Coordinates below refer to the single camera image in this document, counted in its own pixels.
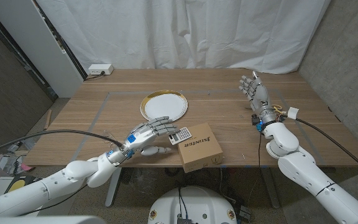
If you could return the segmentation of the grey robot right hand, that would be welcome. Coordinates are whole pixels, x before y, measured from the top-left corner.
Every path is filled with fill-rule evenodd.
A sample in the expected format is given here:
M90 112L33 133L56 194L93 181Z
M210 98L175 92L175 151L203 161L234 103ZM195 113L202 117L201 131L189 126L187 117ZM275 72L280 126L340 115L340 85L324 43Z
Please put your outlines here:
M276 120L276 115L270 101L267 88L262 83L256 71L252 72L252 77L245 75L240 79L239 89L247 97L252 111L265 124Z

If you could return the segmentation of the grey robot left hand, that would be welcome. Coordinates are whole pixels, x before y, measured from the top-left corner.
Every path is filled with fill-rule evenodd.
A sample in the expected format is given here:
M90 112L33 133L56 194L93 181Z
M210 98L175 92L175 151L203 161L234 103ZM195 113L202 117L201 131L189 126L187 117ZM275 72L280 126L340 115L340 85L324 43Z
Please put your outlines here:
M115 166L130 159L136 151L143 156L152 156L157 153L170 152L169 147L153 146L152 143L159 136L170 135L179 132L177 125L168 116L152 119L146 123L140 123L125 138L122 146L117 146L106 153L110 163Z

